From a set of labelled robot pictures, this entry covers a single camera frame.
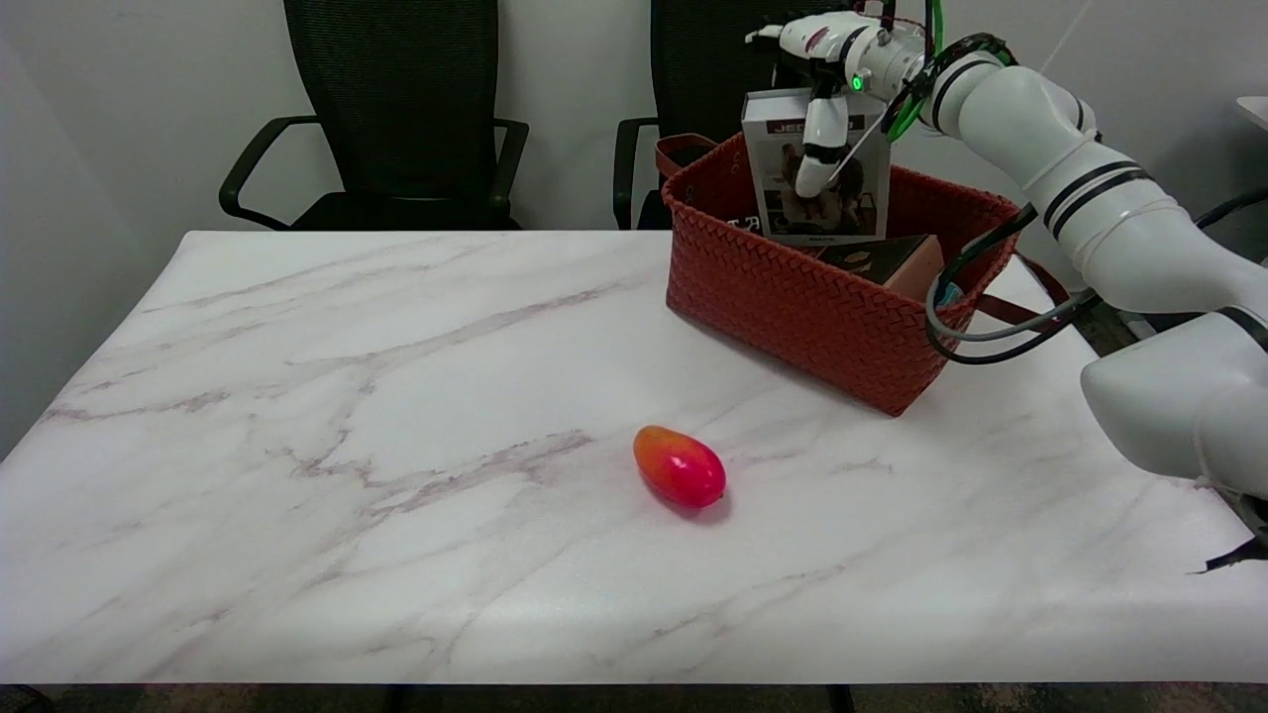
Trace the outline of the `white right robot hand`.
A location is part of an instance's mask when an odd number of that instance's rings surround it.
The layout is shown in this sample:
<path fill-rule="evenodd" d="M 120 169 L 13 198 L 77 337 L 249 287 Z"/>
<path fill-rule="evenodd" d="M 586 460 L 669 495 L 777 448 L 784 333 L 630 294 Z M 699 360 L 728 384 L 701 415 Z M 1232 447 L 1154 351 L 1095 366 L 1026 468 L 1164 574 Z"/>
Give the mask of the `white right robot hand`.
<path fill-rule="evenodd" d="M 779 55 L 779 65 L 810 82 L 798 197 L 823 193 L 850 157 L 850 99 L 898 107 L 899 94 L 932 60 L 932 37 L 853 10 L 792 15 L 746 36 L 746 44 Z"/>

